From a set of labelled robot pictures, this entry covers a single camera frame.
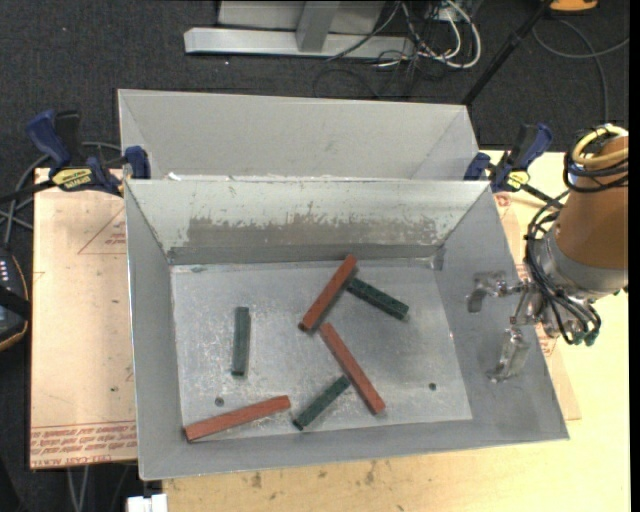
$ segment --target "black cable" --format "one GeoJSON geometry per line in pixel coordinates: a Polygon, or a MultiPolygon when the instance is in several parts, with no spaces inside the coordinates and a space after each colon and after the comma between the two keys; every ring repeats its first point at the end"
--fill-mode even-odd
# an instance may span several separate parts
{"type": "Polygon", "coordinates": [[[566,53],[562,53],[559,52],[549,46],[547,46],[538,36],[536,30],[532,30],[533,33],[533,37],[536,40],[536,42],[545,50],[547,50],[548,52],[554,54],[554,55],[558,55],[560,57],[564,57],[564,58],[569,58],[569,59],[587,59],[587,58],[592,58],[595,63],[596,66],[598,68],[598,73],[600,74],[600,81],[602,84],[602,110],[603,110],[603,119],[604,121],[607,121],[609,119],[609,93],[608,93],[608,86],[607,86],[607,78],[604,72],[604,68],[602,67],[602,62],[600,62],[600,55],[605,55],[607,53],[610,53],[614,50],[618,50],[619,48],[622,48],[625,44],[627,44],[629,42],[629,39],[627,38],[625,41],[623,41],[622,43],[619,43],[617,45],[612,46],[611,48],[608,48],[607,50],[603,50],[602,52],[596,52],[596,50],[593,48],[593,45],[591,44],[591,42],[589,41],[589,39],[587,38],[587,36],[585,36],[581,30],[579,30],[577,27],[575,27],[574,25],[572,25],[571,23],[569,23],[568,21],[565,20],[556,20],[559,21],[560,23],[562,23],[563,25],[566,25],[567,27],[569,27],[571,30],[573,30],[578,37],[580,37],[580,39],[582,39],[582,41],[584,42],[584,44],[587,46],[587,48],[589,49],[589,51],[591,52],[590,54],[585,54],[585,55],[574,55],[574,54],[566,54],[566,53]]]}
{"type": "MultiPolygon", "coordinates": [[[[559,202],[561,199],[566,197],[569,192],[570,189],[565,190],[558,197],[554,198],[554,202],[559,202]]],[[[544,304],[551,308],[562,337],[567,343],[574,344],[576,343],[576,340],[575,338],[570,338],[569,334],[566,332],[558,309],[559,307],[566,310],[581,324],[584,336],[596,336],[600,326],[602,325],[602,319],[590,305],[585,307],[568,298],[564,290],[561,287],[558,287],[544,272],[536,258],[534,244],[541,240],[538,238],[538,234],[541,231],[546,232],[542,226],[544,224],[554,222],[559,215],[559,212],[555,212],[542,217],[552,206],[554,206],[554,203],[546,203],[542,208],[540,208],[529,223],[529,226],[527,227],[524,261],[531,272],[533,281],[537,284],[538,289],[543,296],[544,304]],[[589,323],[593,324],[593,328],[589,328],[589,323]]]]}
{"type": "Polygon", "coordinates": [[[396,1],[394,3],[395,3],[395,5],[393,7],[393,10],[391,11],[391,14],[389,15],[387,20],[382,25],[380,25],[378,28],[373,30],[369,35],[365,36],[363,39],[358,41],[356,44],[354,44],[350,48],[347,48],[346,50],[344,50],[344,51],[342,51],[342,52],[340,52],[340,53],[338,53],[336,55],[333,55],[332,57],[329,57],[328,59],[325,60],[325,62],[331,62],[331,61],[334,61],[334,60],[338,60],[338,59],[341,59],[342,57],[345,57],[345,56],[349,55],[350,53],[353,53],[358,48],[360,48],[361,46],[366,44],[371,38],[373,38],[374,36],[376,36],[380,32],[382,32],[387,27],[387,25],[389,25],[389,23],[391,23],[391,20],[393,20],[393,18],[395,18],[395,15],[397,14],[398,10],[400,9],[401,2],[396,1]]]}
{"type": "Polygon", "coordinates": [[[321,71],[320,73],[318,73],[316,75],[316,78],[314,79],[313,84],[311,86],[312,87],[312,91],[313,91],[313,95],[316,98],[326,98],[327,97],[327,96],[320,96],[318,94],[318,84],[320,83],[322,78],[324,78],[325,76],[327,76],[327,75],[329,75],[331,73],[339,73],[339,74],[343,74],[343,75],[347,75],[347,76],[351,76],[351,77],[356,78],[358,80],[358,82],[360,82],[362,85],[365,86],[366,89],[368,89],[369,93],[371,94],[371,98],[372,99],[379,99],[380,98],[380,95],[378,94],[378,92],[362,76],[360,76],[355,71],[352,71],[350,69],[342,69],[342,68],[325,69],[325,70],[321,71]]]}
{"type": "MultiPolygon", "coordinates": [[[[108,142],[87,141],[87,142],[83,142],[82,146],[97,148],[98,153],[100,154],[101,165],[103,167],[106,164],[111,164],[111,163],[115,163],[115,162],[122,163],[122,157],[114,158],[114,159],[108,160],[108,161],[104,160],[104,155],[102,153],[103,149],[109,149],[109,150],[121,152],[120,146],[117,146],[116,144],[110,144],[108,142]]],[[[40,168],[40,167],[47,167],[46,164],[50,159],[51,159],[51,157],[49,157],[48,155],[43,155],[43,156],[39,157],[35,162],[33,162],[29,167],[27,167],[27,169],[20,176],[20,178],[19,178],[14,190],[16,192],[19,192],[20,190],[22,190],[25,187],[25,184],[27,183],[27,181],[32,178],[33,171],[35,169],[37,169],[37,168],[40,168]]],[[[19,226],[21,226],[21,227],[23,227],[25,229],[33,231],[33,225],[32,224],[29,224],[28,222],[25,222],[25,221],[15,217],[17,212],[19,212],[20,210],[24,209],[25,207],[27,207],[32,202],[33,202],[33,198],[32,197],[27,198],[27,199],[23,200],[20,203],[18,203],[17,200],[13,200],[11,202],[11,204],[9,206],[9,210],[7,212],[4,212],[4,211],[0,210],[0,225],[2,225],[3,223],[6,223],[5,234],[4,234],[4,239],[3,239],[5,245],[8,245],[10,240],[11,240],[11,234],[12,234],[12,230],[13,230],[13,225],[14,224],[17,224],[17,225],[19,225],[19,226]]]]}
{"type": "Polygon", "coordinates": [[[116,490],[113,493],[113,498],[111,498],[111,504],[109,505],[108,512],[114,512],[115,506],[118,503],[118,498],[120,497],[120,491],[122,490],[122,485],[124,484],[124,480],[127,474],[129,473],[129,469],[131,469],[131,467],[132,466],[125,464],[124,470],[122,471],[122,475],[118,480],[118,485],[116,486],[116,490]]]}
{"type": "MultiPolygon", "coordinates": [[[[567,21],[565,20],[558,20],[561,23],[564,23],[565,25],[570,26],[571,28],[575,29],[575,27],[573,25],[570,25],[567,21]]],[[[627,37],[625,40],[619,42],[618,44],[615,44],[613,46],[611,46],[610,48],[607,48],[606,50],[600,50],[598,52],[596,52],[595,50],[592,51],[591,53],[564,53],[561,52],[559,50],[556,50],[555,48],[550,47],[549,45],[547,45],[546,43],[544,43],[540,37],[538,36],[537,32],[535,29],[533,29],[533,37],[535,38],[535,40],[538,42],[538,44],[540,46],[542,46],[545,50],[547,50],[548,52],[553,53],[554,55],[558,55],[559,57],[564,57],[566,59],[593,59],[595,57],[601,57],[602,55],[607,55],[608,53],[614,52],[616,50],[620,50],[621,48],[624,48],[626,45],[629,44],[629,38],[627,37]]]]}

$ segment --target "wire bundle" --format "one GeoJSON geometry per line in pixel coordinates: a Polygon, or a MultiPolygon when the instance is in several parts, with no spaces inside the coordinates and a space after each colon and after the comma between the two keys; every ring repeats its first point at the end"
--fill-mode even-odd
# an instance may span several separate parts
{"type": "Polygon", "coordinates": [[[571,345],[577,345],[584,340],[585,344],[589,346],[595,342],[600,333],[600,327],[602,326],[600,315],[589,301],[582,301],[571,297],[566,293],[564,288],[554,283],[540,265],[535,251],[536,244],[544,243],[542,237],[547,234],[547,229],[545,229],[544,226],[555,222],[560,211],[556,210],[546,216],[545,213],[554,207],[554,203],[558,203],[564,199],[569,192],[570,190],[565,190],[562,194],[554,198],[553,201],[547,202],[529,223],[525,237],[524,262],[529,268],[532,280],[536,283],[542,295],[542,308],[544,309],[547,306],[551,308],[563,339],[571,345]],[[577,322],[579,329],[572,329],[572,333],[567,332],[565,322],[560,314],[561,310],[577,322]]]}
{"type": "Polygon", "coordinates": [[[627,187],[629,179],[629,148],[625,147],[606,155],[594,156],[602,145],[613,137],[627,136],[628,132],[617,126],[605,124],[590,130],[565,155],[562,178],[565,185],[576,192],[595,193],[616,187],[627,187]],[[598,169],[588,170],[597,164],[598,169]],[[593,185],[577,184],[577,178],[588,178],[593,185]]]}

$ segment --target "blue clamp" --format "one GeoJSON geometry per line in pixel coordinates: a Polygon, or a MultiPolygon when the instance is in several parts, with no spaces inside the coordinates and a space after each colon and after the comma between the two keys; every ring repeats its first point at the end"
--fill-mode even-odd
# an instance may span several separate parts
{"type": "Polygon", "coordinates": [[[464,180],[478,180],[484,176],[486,169],[489,169],[493,193],[516,192],[520,188],[526,188],[532,193],[537,192],[527,186],[529,166],[549,149],[552,140],[551,130],[545,124],[523,124],[513,148],[503,153],[497,165],[492,165],[485,153],[478,153],[469,164],[464,180]]]}
{"type": "MultiPolygon", "coordinates": [[[[49,185],[58,186],[67,192],[96,190],[120,195],[122,180],[113,176],[109,169],[103,169],[96,157],[85,159],[80,153],[79,145],[74,142],[77,140],[79,119],[79,115],[74,112],[56,115],[53,110],[46,110],[27,124],[27,135],[31,141],[54,162],[49,169],[49,185]],[[56,125],[59,125],[60,132],[56,130],[56,125]],[[72,166],[73,160],[84,160],[84,165],[72,166]]],[[[131,168],[133,178],[151,177],[147,155],[140,146],[127,148],[124,159],[131,168]]]]}
{"type": "Polygon", "coordinates": [[[56,133],[53,110],[45,110],[29,121],[27,135],[40,151],[53,159],[56,163],[55,169],[71,162],[71,154],[56,133]]]}
{"type": "Polygon", "coordinates": [[[148,180],[151,178],[151,167],[144,149],[140,146],[131,146],[125,149],[124,157],[131,167],[131,177],[148,180]]]}
{"type": "Polygon", "coordinates": [[[464,173],[464,181],[477,181],[482,176],[485,176],[485,171],[489,167],[491,163],[491,157],[486,153],[478,153],[471,163],[469,167],[467,167],[467,172],[464,173]]]}
{"type": "Polygon", "coordinates": [[[515,192],[529,179],[529,166],[551,146],[553,134],[547,125],[523,124],[511,151],[505,151],[495,168],[493,192],[515,192]]]}

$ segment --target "table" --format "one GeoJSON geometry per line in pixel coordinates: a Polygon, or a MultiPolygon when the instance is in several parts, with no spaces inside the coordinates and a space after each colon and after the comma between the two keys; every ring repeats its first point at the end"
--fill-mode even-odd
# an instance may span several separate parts
{"type": "MultiPolygon", "coordinates": [[[[531,184],[550,195],[560,192],[561,158],[560,154],[547,154],[539,159],[531,169],[531,184]]],[[[108,283],[106,288],[98,288],[113,295],[108,304],[95,296],[84,302],[93,304],[91,307],[96,311],[98,306],[112,308],[109,311],[116,318],[110,334],[105,334],[104,326],[95,329],[78,321],[77,338],[61,334],[48,346],[43,345],[43,334],[37,334],[37,328],[34,330],[31,444],[32,450],[40,452],[36,455],[32,452],[33,468],[127,460],[135,456],[135,439],[126,439],[131,433],[117,428],[125,425],[129,430],[132,428],[134,403],[128,308],[121,301],[126,298],[126,266],[122,243],[116,242],[123,239],[119,231],[121,212],[112,202],[118,199],[104,195],[84,198],[93,205],[98,197],[111,201],[108,208],[113,213],[107,223],[97,226],[95,233],[79,219],[73,225],[57,224],[56,236],[41,236],[48,220],[41,208],[55,201],[47,211],[62,215],[72,196],[78,201],[82,198],[56,190],[43,192],[36,198],[34,314],[55,310],[51,307],[55,302],[43,294],[46,288],[39,287],[46,282],[42,281],[43,265],[53,259],[46,244],[57,237],[67,244],[74,257],[82,255],[86,262],[83,271],[76,272],[76,279],[69,284],[75,293],[65,290],[66,295],[86,297],[81,290],[87,283],[93,286],[108,283]],[[78,239],[78,233],[87,240],[78,239]],[[98,247],[96,244],[103,250],[88,250],[98,247]],[[97,275],[97,270],[91,271],[96,258],[112,260],[114,270],[101,275],[97,275]],[[93,341],[87,346],[87,342],[81,342],[82,335],[89,335],[93,341]],[[67,388],[59,382],[48,385],[52,374],[68,374],[74,368],[82,369],[74,373],[74,380],[60,381],[66,382],[67,388]],[[45,417],[55,419],[49,425],[34,423],[45,417]],[[36,435],[38,427],[47,427],[46,439],[45,434],[36,435]],[[103,428],[114,430],[97,431],[103,428]],[[82,433],[85,429],[93,431],[82,433]],[[76,451],[62,451],[65,448],[76,451]],[[46,449],[52,451],[43,454],[46,449]]],[[[539,205],[525,193],[498,198],[514,252],[519,245],[515,225],[526,223],[539,205]]],[[[627,510],[630,506],[627,296],[609,296],[598,301],[597,308],[604,325],[595,346],[569,347],[561,343],[549,346],[547,362],[565,418],[570,419],[567,423],[570,441],[167,480],[162,486],[168,494],[169,509],[171,512],[212,509],[458,512],[510,511],[516,507],[521,511],[627,510]]]]}

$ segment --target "cable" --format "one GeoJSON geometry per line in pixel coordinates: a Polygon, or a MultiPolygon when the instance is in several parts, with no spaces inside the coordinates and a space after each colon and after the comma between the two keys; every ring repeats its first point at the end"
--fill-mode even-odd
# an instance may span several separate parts
{"type": "Polygon", "coordinates": [[[618,151],[614,151],[613,153],[607,153],[606,155],[601,156],[592,156],[591,158],[587,158],[583,156],[584,149],[591,144],[596,139],[603,136],[610,135],[629,135],[629,132],[624,128],[620,128],[619,126],[614,126],[612,124],[605,124],[602,126],[598,126],[591,130],[587,135],[582,137],[578,143],[574,146],[573,151],[571,151],[571,159],[581,165],[587,164],[600,164],[600,163],[618,163],[623,159],[628,158],[629,156],[629,148],[624,147],[623,149],[619,149],[618,151]]]}
{"type": "Polygon", "coordinates": [[[575,146],[565,154],[564,169],[562,171],[562,179],[565,185],[579,193],[595,193],[615,187],[628,186],[628,146],[625,145],[621,150],[598,156],[593,156],[593,152],[587,151],[587,147],[594,145],[599,151],[605,141],[621,136],[628,136],[627,130],[610,124],[597,126],[583,135],[575,146]],[[594,164],[598,164],[596,169],[587,169],[594,164]],[[585,187],[578,185],[577,179],[572,181],[569,175],[574,178],[587,178],[595,183],[595,186],[585,187]],[[602,182],[598,178],[611,179],[602,182]]]}
{"type": "MultiPolygon", "coordinates": [[[[554,202],[559,202],[564,197],[566,197],[569,192],[569,189],[565,190],[558,197],[554,198],[554,202]]],[[[533,281],[536,283],[538,289],[540,290],[540,293],[542,294],[544,303],[543,307],[546,304],[551,308],[560,334],[562,335],[564,340],[569,344],[576,344],[579,340],[575,335],[570,337],[569,333],[567,333],[564,322],[562,321],[562,317],[560,315],[559,308],[563,308],[565,311],[567,311],[580,324],[582,334],[579,339],[582,339],[583,337],[591,337],[592,339],[595,339],[602,325],[602,319],[591,305],[585,306],[568,297],[564,290],[561,287],[557,286],[545,273],[536,257],[534,244],[542,240],[538,238],[540,232],[547,232],[543,228],[543,225],[554,222],[559,214],[559,211],[556,211],[552,214],[542,217],[543,214],[553,206],[553,204],[554,203],[552,202],[546,203],[542,208],[540,208],[540,210],[536,213],[536,215],[529,223],[529,226],[527,227],[524,261],[529,268],[533,281]]]]}
{"type": "MultiPolygon", "coordinates": [[[[87,142],[83,142],[82,146],[97,148],[102,166],[110,165],[116,162],[121,163],[122,157],[105,161],[104,154],[102,152],[103,149],[109,149],[109,150],[117,151],[118,153],[120,153],[121,152],[120,146],[117,146],[116,144],[110,144],[108,142],[87,141],[87,142]]],[[[17,192],[22,190],[22,188],[25,186],[27,181],[32,177],[33,171],[40,167],[46,167],[46,163],[50,159],[51,157],[49,157],[48,155],[43,155],[39,157],[35,162],[33,162],[20,176],[18,183],[15,186],[15,191],[17,192]]],[[[3,238],[3,242],[5,245],[8,245],[11,240],[11,234],[12,234],[14,224],[17,224],[25,229],[33,231],[32,224],[15,217],[16,213],[18,213],[20,210],[24,209],[25,207],[29,206],[32,202],[33,202],[33,197],[29,197],[23,200],[21,203],[17,203],[17,201],[14,200],[14,201],[11,201],[9,210],[7,212],[0,210],[0,225],[2,225],[3,223],[6,223],[5,233],[3,238]]]]}
{"type": "Polygon", "coordinates": [[[447,2],[447,5],[449,5],[453,9],[455,9],[456,12],[462,17],[462,19],[465,22],[467,22],[467,24],[471,27],[471,33],[473,35],[473,43],[475,43],[474,44],[475,56],[469,62],[465,62],[465,63],[451,62],[450,61],[450,58],[451,58],[450,56],[447,56],[445,54],[442,54],[442,55],[438,54],[432,48],[427,46],[426,44],[423,45],[421,48],[419,48],[418,54],[421,57],[427,57],[427,58],[433,59],[435,61],[441,62],[441,63],[443,63],[444,65],[446,65],[447,67],[450,67],[450,68],[454,68],[454,69],[469,69],[469,68],[475,66],[478,63],[478,61],[480,60],[480,57],[482,56],[482,40],[480,39],[480,33],[478,32],[478,29],[476,28],[476,26],[473,23],[473,21],[471,21],[471,18],[469,17],[469,15],[466,12],[464,12],[464,10],[461,9],[458,6],[458,4],[456,4],[453,0],[446,0],[446,2],[447,2]]]}
{"type": "Polygon", "coordinates": [[[328,59],[325,60],[325,62],[331,62],[331,61],[334,61],[334,60],[338,60],[338,59],[341,59],[342,57],[345,57],[346,55],[349,55],[350,53],[353,53],[358,48],[360,48],[365,43],[367,43],[372,37],[374,37],[377,34],[379,34],[380,32],[382,32],[387,27],[387,25],[389,25],[389,23],[391,23],[391,20],[393,20],[393,18],[395,17],[396,13],[398,12],[398,9],[400,8],[400,4],[401,4],[401,2],[395,2],[395,6],[393,8],[393,11],[391,11],[391,14],[387,18],[387,20],[382,25],[380,25],[377,29],[372,31],[368,36],[365,36],[363,39],[358,41],[352,47],[347,48],[346,50],[344,50],[344,51],[342,51],[342,52],[340,52],[340,53],[338,53],[336,55],[333,55],[332,57],[329,57],[328,59]]]}
{"type": "Polygon", "coordinates": [[[67,484],[69,486],[69,495],[71,496],[71,506],[75,512],[82,512],[84,507],[84,495],[87,490],[87,479],[89,476],[89,466],[84,467],[84,475],[82,477],[82,486],[80,488],[80,501],[76,497],[75,486],[73,485],[73,476],[71,469],[67,468],[67,484]]]}
{"type": "Polygon", "coordinates": [[[122,476],[120,476],[120,480],[118,480],[118,485],[116,486],[116,490],[113,493],[113,498],[111,499],[111,505],[109,505],[109,509],[108,512],[113,512],[114,511],[114,507],[116,506],[116,503],[118,502],[118,498],[120,497],[120,490],[122,489],[122,485],[124,484],[124,479],[127,476],[127,473],[129,473],[129,469],[132,466],[130,465],[125,465],[124,467],[124,471],[122,472],[122,476]]]}
{"type": "Polygon", "coordinates": [[[573,26],[571,23],[569,23],[568,21],[565,21],[565,20],[557,20],[557,21],[559,21],[563,25],[566,25],[571,30],[573,30],[578,35],[578,37],[580,37],[580,39],[582,39],[582,41],[584,42],[584,44],[587,46],[587,48],[590,50],[591,53],[590,54],[584,54],[584,55],[575,55],[575,54],[570,54],[570,53],[559,52],[558,50],[555,50],[554,48],[551,48],[551,47],[547,46],[540,39],[540,37],[538,36],[538,33],[536,32],[535,28],[532,30],[533,37],[536,40],[536,42],[540,46],[542,46],[542,48],[544,48],[545,50],[553,53],[554,55],[558,55],[560,57],[564,57],[564,58],[568,58],[568,59],[589,59],[589,58],[592,58],[595,61],[596,66],[598,67],[598,73],[600,74],[600,81],[602,83],[602,104],[603,104],[602,110],[603,110],[603,119],[606,121],[607,119],[609,119],[609,94],[608,94],[608,87],[607,87],[607,78],[606,78],[604,69],[602,67],[602,63],[600,62],[600,59],[598,57],[600,57],[601,55],[605,55],[605,54],[611,53],[611,52],[613,52],[615,50],[618,50],[619,48],[622,48],[623,46],[625,46],[629,42],[629,38],[625,39],[621,43],[618,43],[617,45],[612,46],[611,48],[608,48],[608,49],[603,50],[601,52],[596,52],[595,49],[593,48],[593,45],[589,41],[589,39],[587,39],[587,37],[577,27],[573,26]]]}
{"type": "MultiPolygon", "coordinates": [[[[569,24],[569,22],[565,20],[558,20],[558,21],[575,29],[573,25],[569,24]]],[[[599,52],[592,51],[591,53],[584,53],[584,54],[564,53],[559,50],[556,50],[555,48],[550,47],[544,41],[542,41],[535,28],[532,30],[532,33],[533,33],[533,37],[538,42],[538,44],[542,46],[545,50],[553,53],[554,55],[558,55],[559,57],[564,57],[566,59],[593,59],[595,57],[601,57],[602,55],[607,55],[608,53],[624,48],[627,44],[629,44],[629,38],[627,37],[624,41],[621,41],[620,43],[613,45],[612,47],[607,48],[606,50],[601,50],[599,52]]]]}
{"type": "Polygon", "coordinates": [[[367,82],[364,78],[362,78],[358,73],[356,73],[355,71],[351,71],[350,69],[341,69],[341,68],[329,68],[329,69],[325,69],[322,72],[318,73],[318,75],[316,76],[315,80],[313,81],[313,85],[312,85],[312,90],[313,90],[313,95],[316,98],[324,98],[326,96],[320,96],[318,94],[318,83],[320,83],[320,80],[325,77],[326,75],[329,75],[331,73],[339,73],[339,74],[344,74],[347,76],[352,76],[354,78],[356,78],[361,84],[363,84],[371,93],[371,96],[373,98],[379,98],[380,95],[376,92],[376,90],[369,84],[369,82],[367,82]]]}

